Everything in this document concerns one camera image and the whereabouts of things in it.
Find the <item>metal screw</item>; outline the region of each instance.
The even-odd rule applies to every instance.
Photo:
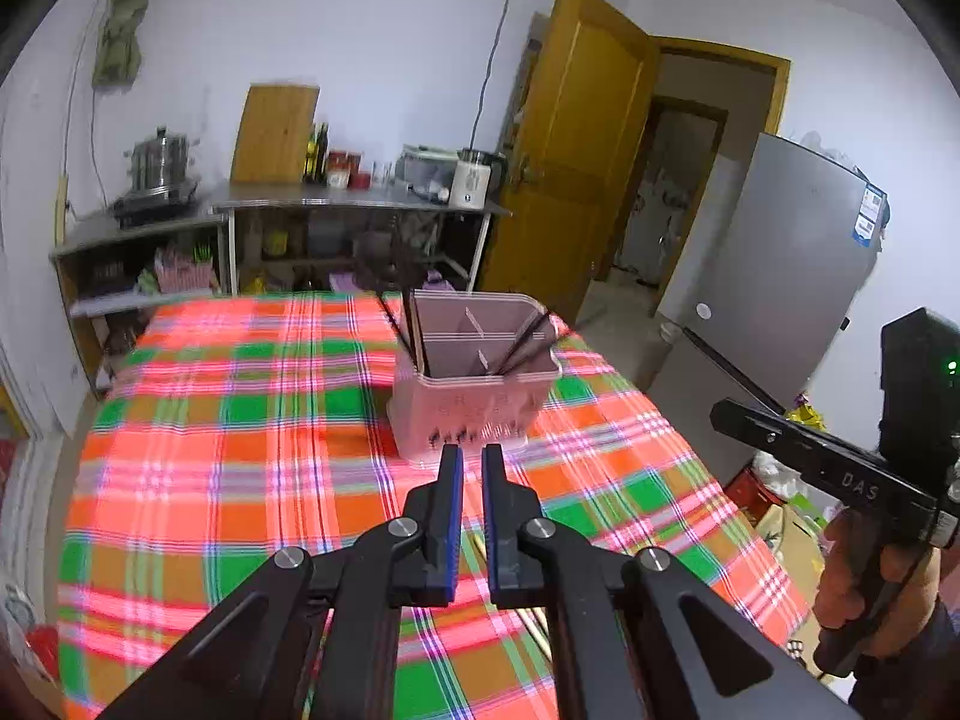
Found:
[[[416,519],[411,517],[397,517],[397,519],[390,520],[390,524],[387,526],[391,535],[397,538],[413,536],[417,528],[419,528],[419,525],[416,523]]]
[[[280,568],[296,568],[305,557],[306,552],[299,547],[283,547],[274,555],[274,562]]]
[[[670,565],[670,553],[659,547],[640,550],[640,565],[648,571],[665,571]]]
[[[546,517],[534,517],[527,523],[527,533],[533,538],[550,538],[557,533],[557,526]]]

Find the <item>refrigerator label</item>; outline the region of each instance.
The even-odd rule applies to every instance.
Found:
[[[868,247],[870,240],[874,237],[874,227],[876,226],[865,215],[857,214],[856,223],[853,225],[853,240],[858,242],[861,247]]]
[[[867,218],[867,221],[877,223],[880,217],[880,209],[883,208],[883,199],[885,194],[872,184],[867,184],[863,191],[863,201],[860,204],[860,215]]]

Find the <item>white appliance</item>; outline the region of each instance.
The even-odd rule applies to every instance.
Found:
[[[507,172],[506,157],[474,148],[460,152],[457,169],[453,172],[453,186],[450,187],[450,208],[478,211],[484,207],[487,191],[491,188],[491,164],[500,165],[499,186]]]

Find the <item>door handle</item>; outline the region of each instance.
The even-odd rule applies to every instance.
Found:
[[[543,179],[544,172],[536,170],[530,164],[530,157],[525,154],[520,157],[520,162],[517,163],[517,168],[514,170],[510,183],[514,189],[520,189],[523,184],[536,184]]]

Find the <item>bottle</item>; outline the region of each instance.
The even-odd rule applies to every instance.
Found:
[[[317,170],[317,129],[310,127],[310,138],[306,142],[306,159],[304,160],[304,183],[313,183],[314,173]]]
[[[323,161],[326,158],[326,146],[328,145],[328,137],[326,136],[326,122],[320,124],[320,132],[317,133],[317,141],[315,144],[316,154],[314,155],[314,166],[313,166],[313,180],[314,183],[323,184],[326,181],[325,170],[323,169]]]

